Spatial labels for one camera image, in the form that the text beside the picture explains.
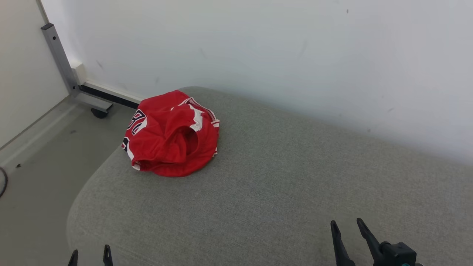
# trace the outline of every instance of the white panel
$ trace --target white panel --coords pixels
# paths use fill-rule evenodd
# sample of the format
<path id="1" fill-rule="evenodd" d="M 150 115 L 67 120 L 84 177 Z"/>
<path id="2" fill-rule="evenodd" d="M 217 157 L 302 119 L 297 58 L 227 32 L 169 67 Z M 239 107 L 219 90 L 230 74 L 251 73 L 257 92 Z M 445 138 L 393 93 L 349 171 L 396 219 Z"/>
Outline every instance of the white panel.
<path id="1" fill-rule="evenodd" d="M 107 87 L 231 90 L 473 162 L 471 1 L 44 1 Z"/>
<path id="2" fill-rule="evenodd" d="M 42 26 L 35 1 L 0 1 L 0 147 L 68 95 Z"/>

